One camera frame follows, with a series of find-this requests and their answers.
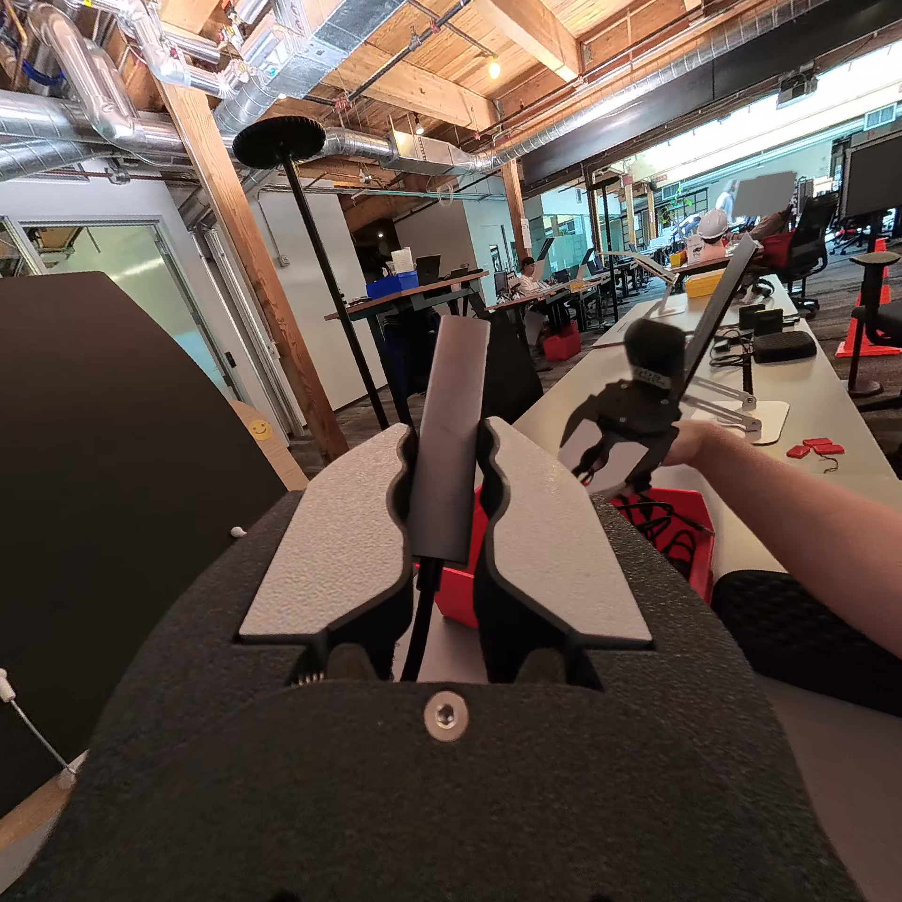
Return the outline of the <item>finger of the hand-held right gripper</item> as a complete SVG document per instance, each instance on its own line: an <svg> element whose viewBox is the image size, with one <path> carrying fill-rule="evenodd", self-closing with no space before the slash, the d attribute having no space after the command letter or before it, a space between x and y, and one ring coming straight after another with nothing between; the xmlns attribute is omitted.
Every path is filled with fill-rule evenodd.
<svg viewBox="0 0 902 902"><path fill-rule="evenodd" d="M561 445L561 464L568 469L579 466L583 455L590 453L589 463L596 459L598 453L592 451L601 441L601 430L595 420L581 420L569 438Z"/></svg>
<svg viewBox="0 0 902 902"><path fill-rule="evenodd" d="M615 443L610 449L607 463L593 474L587 485L587 493L605 499L624 495L632 485L630 474L647 453L648 448L639 443Z"/></svg>

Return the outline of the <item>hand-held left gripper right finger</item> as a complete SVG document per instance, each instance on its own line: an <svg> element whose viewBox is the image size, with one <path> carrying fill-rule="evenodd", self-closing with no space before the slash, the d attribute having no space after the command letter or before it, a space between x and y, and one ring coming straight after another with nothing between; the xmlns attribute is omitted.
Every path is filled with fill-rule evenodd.
<svg viewBox="0 0 902 902"><path fill-rule="evenodd" d="M474 614L484 652L651 648L649 626L578 479L497 417L481 423L477 462L487 523Z"/></svg>

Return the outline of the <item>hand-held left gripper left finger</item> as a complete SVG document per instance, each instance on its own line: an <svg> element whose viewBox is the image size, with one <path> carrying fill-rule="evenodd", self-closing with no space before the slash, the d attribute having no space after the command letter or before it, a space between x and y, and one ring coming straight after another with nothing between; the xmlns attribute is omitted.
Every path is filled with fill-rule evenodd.
<svg viewBox="0 0 902 902"><path fill-rule="evenodd" d="M325 638L411 587L401 508L415 438L409 426L395 424L309 483L238 637Z"/></svg>

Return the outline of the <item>red plastic bin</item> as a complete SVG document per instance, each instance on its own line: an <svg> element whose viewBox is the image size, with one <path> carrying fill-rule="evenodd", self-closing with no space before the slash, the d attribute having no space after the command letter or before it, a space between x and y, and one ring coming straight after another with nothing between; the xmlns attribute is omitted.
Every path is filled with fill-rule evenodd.
<svg viewBox="0 0 902 902"><path fill-rule="evenodd" d="M477 626L473 583L488 518L481 489L474 491L470 553L463 568L445 567L435 604L445 617L470 628ZM613 505L660 555L711 605L715 576L715 527L704 496L696 490L650 488L642 494L615 498Z"/></svg>

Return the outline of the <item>grey USB hub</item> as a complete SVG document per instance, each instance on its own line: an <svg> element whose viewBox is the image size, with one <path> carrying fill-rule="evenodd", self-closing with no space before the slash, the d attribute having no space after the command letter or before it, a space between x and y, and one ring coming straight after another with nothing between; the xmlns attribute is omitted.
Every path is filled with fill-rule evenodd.
<svg viewBox="0 0 902 902"><path fill-rule="evenodd" d="M449 315L435 343L412 481L412 554L464 565L474 506L476 440L482 418L490 325Z"/></svg>

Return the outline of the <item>person's right forearm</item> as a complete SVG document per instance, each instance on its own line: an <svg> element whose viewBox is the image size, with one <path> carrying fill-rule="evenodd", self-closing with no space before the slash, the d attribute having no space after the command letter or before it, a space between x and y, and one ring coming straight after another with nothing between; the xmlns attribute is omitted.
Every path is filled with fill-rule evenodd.
<svg viewBox="0 0 902 902"><path fill-rule="evenodd" d="M820 603L901 657L899 512L794 470L716 425L692 468Z"/></svg>

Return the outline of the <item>person's right hand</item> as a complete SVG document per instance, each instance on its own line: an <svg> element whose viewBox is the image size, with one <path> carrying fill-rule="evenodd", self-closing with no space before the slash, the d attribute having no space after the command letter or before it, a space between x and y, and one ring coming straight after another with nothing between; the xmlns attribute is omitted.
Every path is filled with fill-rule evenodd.
<svg viewBox="0 0 902 902"><path fill-rule="evenodd" d="M694 467L713 434L715 425L703 420L685 420L674 424L677 434L661 467Z"/></svg>

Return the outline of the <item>black office chair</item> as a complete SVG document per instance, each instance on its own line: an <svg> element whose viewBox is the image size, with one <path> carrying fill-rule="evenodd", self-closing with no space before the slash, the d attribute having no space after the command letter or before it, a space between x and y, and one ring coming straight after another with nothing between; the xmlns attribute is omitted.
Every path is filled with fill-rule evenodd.
<svg viewBox="0 0 902 902"><path fill-rule="evenodd" d="M513 424L543 396L529 351L507 315L490 314L489 344L482 390L482 418Z"/></svg>
<svg viewBox="0 0 902 902"><path fill-rule="evenodd" d="M881 292L885 287L885 270L900 262L900 254L875 251L856 255L851 260L863 267L863 280L860 291L861 303L851 312L854 332L847 393L851 399L859 400L873 397L883 391L877 382L859 381L864 338L867 337L873 345L879 347L901 346L901 302L881 303Z"/></svg>

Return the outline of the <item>small red bin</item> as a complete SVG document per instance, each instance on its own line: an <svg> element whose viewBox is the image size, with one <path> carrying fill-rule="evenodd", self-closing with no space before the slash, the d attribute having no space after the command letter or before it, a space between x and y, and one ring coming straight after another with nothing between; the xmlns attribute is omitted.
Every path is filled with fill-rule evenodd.
<svg viewBox="0 0 902 902"><path fill-rule="evenodd" d="M571 321L556 334L547 334L542 341L542 350L550 363L569 360L582 351L582 338L577 323Z"/></svg>

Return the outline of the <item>black tilted panel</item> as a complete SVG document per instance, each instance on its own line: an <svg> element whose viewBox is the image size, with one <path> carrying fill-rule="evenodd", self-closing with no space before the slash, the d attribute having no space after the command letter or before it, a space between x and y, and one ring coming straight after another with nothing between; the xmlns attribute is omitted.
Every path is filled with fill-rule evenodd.
<svg viewBox="0 0 902 902"><path fill-rule="evenodd" d="M679 379L677 389L674 389L676 398L682 398L685 395L689 384L705 357L708 346L713 341L717 329L722 324L726 312L739 290L743 276L749 269L757 250L757 243L750 233L743 233L730 257L723 276L707 302L704 313L698 321L691 338L686 343L683 375Z"/></svg>

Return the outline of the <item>white panel stand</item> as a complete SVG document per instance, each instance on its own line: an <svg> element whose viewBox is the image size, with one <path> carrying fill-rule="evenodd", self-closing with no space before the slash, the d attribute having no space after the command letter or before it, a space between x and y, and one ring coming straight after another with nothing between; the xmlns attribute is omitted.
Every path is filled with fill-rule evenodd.
<svg viewBox="0 0 902 902"><path fill-rule="evenodd" d="M742 390L716 391L708 397L685 395L681 401L691 409L693 420L727 428L743 436L750 445L774 445L781 438L790 405L781 400L758 400Z"/></svg>

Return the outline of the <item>chair with blue jacket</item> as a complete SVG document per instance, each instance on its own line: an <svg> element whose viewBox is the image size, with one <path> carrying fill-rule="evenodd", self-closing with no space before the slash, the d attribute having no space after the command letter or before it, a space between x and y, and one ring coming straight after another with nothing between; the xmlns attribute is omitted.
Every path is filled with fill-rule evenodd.
<svg viewBox="0 0 902 902"><path fill-rule="evenodd" d="M397 389L394 400L400 419L413 426L408 399L427 391L441 317L432 308L404 310L388 315L380 325L385 350Z"/></svg>

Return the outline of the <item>wooden standing desk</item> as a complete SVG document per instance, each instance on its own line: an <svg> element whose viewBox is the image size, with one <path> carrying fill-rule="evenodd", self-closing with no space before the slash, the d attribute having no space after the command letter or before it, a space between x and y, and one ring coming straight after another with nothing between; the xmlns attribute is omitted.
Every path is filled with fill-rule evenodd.
<svg viewBox="0 0 902 902"><path fill-rule="evenodd" d="M413 425L408 397L400 390L392 370L379 316L389 313L400 314L404 310L424 310L442 303L449 306L452 314L460 315L457 307L458 299L467 301L473 310L484 310L481 280L489 276L490 272L487 270L461 272L453 274L450 279L427 286L407 288L379 299L357 300L344 307L343 314L350 322L365 320L369 325L400 422L408 426Z"/></svg>

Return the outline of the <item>black backdrop board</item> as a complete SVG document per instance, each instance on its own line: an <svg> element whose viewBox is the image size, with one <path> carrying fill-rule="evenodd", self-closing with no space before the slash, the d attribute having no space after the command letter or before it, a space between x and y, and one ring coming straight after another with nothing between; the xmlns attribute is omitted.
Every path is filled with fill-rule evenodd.
<svg viewBox="0 0 902 902"><path fill-rule="evenodd" d="M66 761L139 648L286 493L198 364L101 272L3 278L1 665Z"/></svg>

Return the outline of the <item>office chair with red back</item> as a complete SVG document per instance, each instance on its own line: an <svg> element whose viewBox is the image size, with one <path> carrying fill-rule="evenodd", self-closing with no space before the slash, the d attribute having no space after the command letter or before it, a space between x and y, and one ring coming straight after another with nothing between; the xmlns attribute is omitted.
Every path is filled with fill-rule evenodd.
<svg viewBox="0 0 902 902"><path fill-rule="evenodd" d="M807 279L828 265L826 233L838 207L837 192L809 197L796 228L762 239L762 272L784 284L800 315L813 319L818 299L806 293Z"/></svg>

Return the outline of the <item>black monitor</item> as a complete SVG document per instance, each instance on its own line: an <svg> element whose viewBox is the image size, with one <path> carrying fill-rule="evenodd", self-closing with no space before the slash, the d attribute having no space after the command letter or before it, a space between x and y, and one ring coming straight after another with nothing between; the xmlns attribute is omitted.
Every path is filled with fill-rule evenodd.
<svg viewBox="0 0 902 902"><path fill-rule="evenodd" d="M844 157L840 218L868 217L901 205L901 132L865 141Z"/></svg>

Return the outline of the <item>ceiling projector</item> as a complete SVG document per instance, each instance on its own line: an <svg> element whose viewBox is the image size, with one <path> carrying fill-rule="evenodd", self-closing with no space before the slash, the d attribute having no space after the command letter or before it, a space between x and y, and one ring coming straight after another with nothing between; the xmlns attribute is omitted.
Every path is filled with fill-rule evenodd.
<svg viewBox="0 0 902 902"><path fill-rule="evenodd" d="M782 109L813 95L818 86L814 65L786 74L780 81L776 95L776 109Z"/></svg>

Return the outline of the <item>black floor lamp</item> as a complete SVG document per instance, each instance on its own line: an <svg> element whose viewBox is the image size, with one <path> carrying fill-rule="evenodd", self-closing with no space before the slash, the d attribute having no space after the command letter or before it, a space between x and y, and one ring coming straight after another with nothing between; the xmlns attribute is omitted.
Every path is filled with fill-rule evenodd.
<svg viewBox="0 0 902 902"><path fill-rule="evenodd" d="M344 330L349 348L361 376L371 407L381 430L389 428L389 420L381 404L378 390L368 367L355 327L351 322L344 296L334 276L327 250L300 184L296 162L321 152L326 141L325 129L305 117L273 117L251 124L233 139L233 152L243 165L254 169L275 169L280 165L288 179L291 193L299 209L313 252L319 263L334 310Z"/></svg>

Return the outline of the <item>wooden post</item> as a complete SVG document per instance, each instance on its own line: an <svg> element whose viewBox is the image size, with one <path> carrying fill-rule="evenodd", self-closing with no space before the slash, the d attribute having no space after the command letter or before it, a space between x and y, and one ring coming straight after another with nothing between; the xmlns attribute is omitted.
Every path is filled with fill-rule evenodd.
<svg viewBox="0 0 902 902"><path fill-rule="evenodd" d="M529 220L526 217L524 201L522 197L521 177L518 168L518 161L512 160L503 164L500 169L500 173L502 175L505 196L513 226L517 262L518 264L520 264L522 262L522 259L531 256L532 245L529 230Z"/></svg>
<svg viewBox="0 0 902 902"><path fill-rule="evenodd" d="M205 189L242 275L272 332L280 363L323 462L349 445L328 401L287 294L201 91L156 80L179 137Z"/></svg>

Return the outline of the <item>long spiral ventilation duct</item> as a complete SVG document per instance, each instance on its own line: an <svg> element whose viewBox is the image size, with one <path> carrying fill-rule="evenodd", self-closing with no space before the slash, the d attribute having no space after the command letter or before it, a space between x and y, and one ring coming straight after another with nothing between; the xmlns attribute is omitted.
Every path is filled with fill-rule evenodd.
<svg viewBox="0 0 902 902"><path fill-rule="evenodd" d="M637 66L626 82L596 84L569 110L512 143L475 155L492 172L526 158L541 180L900 22L899 1L771 2L711 27L676 55Z"/></svg>

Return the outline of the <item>branching silver ventilation duct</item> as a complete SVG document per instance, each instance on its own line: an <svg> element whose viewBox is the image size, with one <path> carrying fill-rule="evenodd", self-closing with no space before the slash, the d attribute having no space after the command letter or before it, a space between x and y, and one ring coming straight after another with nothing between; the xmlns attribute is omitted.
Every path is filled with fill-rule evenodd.
<svg viewBox="0 0 902 902"><path fill-rule="evenodd" d="M200 91L219 103L213 117L229 150L238 134L262 119L280 94L300 99L337 70L402 6L400 1L337 2L326 16L308 12L304 2L239 2L234 12L253 24L238 57L218 71L186 62L187 50L159 17L154 2L96 2L134 38L149 71L162 86ZM99 63L102 54L73 20L48 3L33 4L28 22L54 52L75 100L2 91L2 135L61 152L64 164L108 152L135 158L186 152L173 125L144 119L115 70Z"/></svg>

